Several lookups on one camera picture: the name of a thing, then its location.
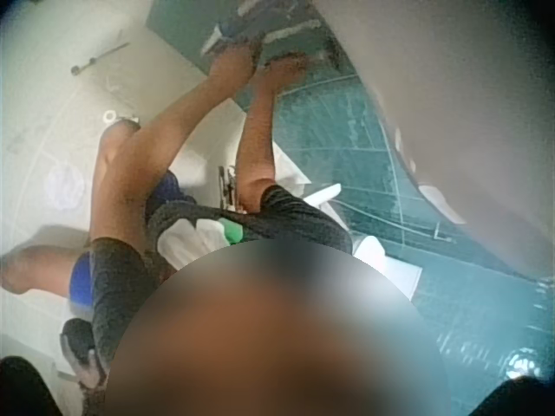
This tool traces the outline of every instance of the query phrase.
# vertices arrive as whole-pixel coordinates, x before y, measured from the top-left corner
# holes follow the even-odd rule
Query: knee
[[[108,127],[101,136],[99,157],[110,162],[120,150],[123,142],[140,130],[139,124],[131,120],[119,120]]]
[[[30,269],[36,254],[36,248],[28,247],[2,256],[0,283],[4,289],[19,295],[32,288]]]

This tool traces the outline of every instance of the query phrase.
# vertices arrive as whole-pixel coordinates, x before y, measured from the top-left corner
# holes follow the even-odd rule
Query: hand
[[[214,59],[208,80],[227,96],[241,90],[252,78],[257,58],[251,45],[230,46]]]
[[[288,54],[274,58],[255,76],[258,90],[278,94],[292,83],[301,81],[306,74],[309,58],[305,54]]]

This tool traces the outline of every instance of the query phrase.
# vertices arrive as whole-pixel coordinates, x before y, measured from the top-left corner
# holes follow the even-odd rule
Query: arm
[[[238,201],[248,212],[260,211],[264,191],[276,183],[276,167],[271,145],[271,121],[275,94],[257,90],[237,151]]]
[[[194,128],[251,78],[248,47],[216,59],[206,81],[178,99],[121,146],[92,207],[91,239],[111,237],[138,252],[146,248],[144,206]]]
[[[264,191],[276,184],[271,140],[276,96],[304,75],[307,62],[304,55],[288,55],[270,62],[256,76],[236,160],[238,201],[248,212],[259,212]]]

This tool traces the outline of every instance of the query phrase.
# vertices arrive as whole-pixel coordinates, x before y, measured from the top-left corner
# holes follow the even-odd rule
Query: white floor
[[[113,109],[144,123],[204,78],[145,28],[152,1],[23,1],[2,22],[0,254],[19,244],[82,246],[104,113]],[[78,76],[70,74],[74,65],[124,42],[129,46]],[[244,119],[235,103],[225,103],[174,162],[172,170],[200,202],[218,203],[217,168],[233,161]],[[276,159],[279,179],[308,183],[277,148]],[[60,211],[46,199],[45,179],[65,165],[82,175],[85,191],[75,209]],[[59,355],[65,300],[32,291],[1,295],[0,356],[14,354],[14,345]],[[56,383],[53,389],[67,384]],[[78,413],[69,407],[64,412]]]

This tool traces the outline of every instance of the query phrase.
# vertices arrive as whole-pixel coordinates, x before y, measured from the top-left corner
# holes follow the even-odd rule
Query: blue shorts
[[[173,173],[168,171],[150,197],[148,197],[145,208],[145,221],[148,222],[158,208],[171,201],[188,201],[195,204],[194,198],[185,195],[181,191],[177,178]],[[71,273],[71,280],[69,282],[69,300],[71,302],[88,308],[93,306],[91,277],[90,253],[87,251],[79,257]]]

